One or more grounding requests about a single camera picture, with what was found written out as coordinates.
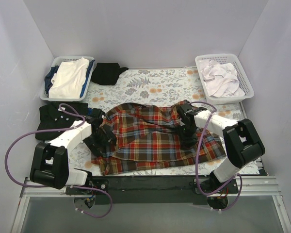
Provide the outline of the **red plaid long sleeve shirt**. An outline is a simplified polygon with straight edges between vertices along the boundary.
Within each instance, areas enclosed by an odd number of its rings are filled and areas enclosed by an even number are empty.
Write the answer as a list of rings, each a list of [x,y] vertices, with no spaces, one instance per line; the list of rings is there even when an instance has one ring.
[[[193,165],[225,157],[220,137],[198,128],[203,135],[201,148],[197,145],[182,148],[177,128],[180,119],[177,106],[189,103],[182,100],[168,107],[123,103],[106,113],[102,124],[111,127],[117,141],[105,157],[92,155],[91,162],[100,168],[102,175],[130,171],[160,169]]]

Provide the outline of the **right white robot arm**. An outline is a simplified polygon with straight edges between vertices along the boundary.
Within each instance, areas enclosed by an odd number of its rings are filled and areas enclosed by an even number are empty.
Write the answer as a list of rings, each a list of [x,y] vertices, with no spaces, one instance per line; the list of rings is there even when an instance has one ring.
[[[188,149],[197,145],[200,149],[204,136],[197,136],[196,131],[201,128],[202,133],[210,131],[223,138],[226,148],[227,158],[210,173],[207,180],[196,182],[199,193],[210,196],[223,192],[243,167],[265,154],[265,147],[251,120],[228,119],[217,115],[214,105],[208,110],[195,104],[191,102],[177,106],[180,119],[177,131],[181,146]]]

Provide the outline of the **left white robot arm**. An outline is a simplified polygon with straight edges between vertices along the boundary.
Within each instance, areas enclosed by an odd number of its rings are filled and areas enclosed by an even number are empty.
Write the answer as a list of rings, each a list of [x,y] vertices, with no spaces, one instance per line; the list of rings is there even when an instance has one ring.
[[[102,125],[105,113],[94,109],[85,122],[76,120],[72,129],[65,131],[48,143],[36,145],[33,155],[30,180],[32,182],[61,189],[76,185],[83,194],[89,194],[94,187],[92,173],[82,169],[70,168],[68,156],[74,148],[84,143],[95,157],[105,157],[116,136],[109,126]]]

